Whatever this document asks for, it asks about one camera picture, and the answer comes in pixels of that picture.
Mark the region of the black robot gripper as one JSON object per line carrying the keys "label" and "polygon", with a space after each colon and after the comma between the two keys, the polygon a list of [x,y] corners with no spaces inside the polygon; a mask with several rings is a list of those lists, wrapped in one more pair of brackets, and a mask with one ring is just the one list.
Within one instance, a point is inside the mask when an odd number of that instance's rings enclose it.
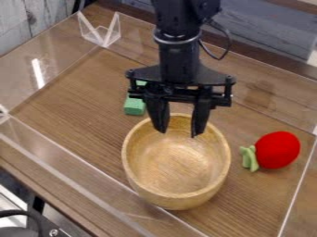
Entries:
{"label": "black robot gripper", "polygon": [[[161,78],[159,65],[129,69],[125,72],[125,78],[129,80],[127,90],[129,96],[144,100],[153,128],[160,133],[167,131],[169,122],[167,101],[195,103],[191,113],[191,137],[204,132],[210,109],[216,106],[231,106],[231,87],[236,80],[203,64],[198,66],[198,71],[192,76],[180,75],[171,81]],[[198,96],[204,91],[210,100],[198,100]]]}

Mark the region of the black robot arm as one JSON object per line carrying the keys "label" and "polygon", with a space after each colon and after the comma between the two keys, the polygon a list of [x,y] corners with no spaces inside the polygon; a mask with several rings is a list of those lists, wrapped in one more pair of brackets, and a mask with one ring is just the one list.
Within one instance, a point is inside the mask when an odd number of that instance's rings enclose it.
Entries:
{"label": "black robot arm", "polygon": [[128,95],[143,100],[153,128],[165,132],[172,102],[192,105],[191,136],[204,132],[208,112],[231,105],[231,87],[236,80],[206,67],[199,58],[203,46],[202,26],[219,31],[226,28],[214,22],[220,0],[151,0],[156,15],[153,40],[159,63],[131,69]]}

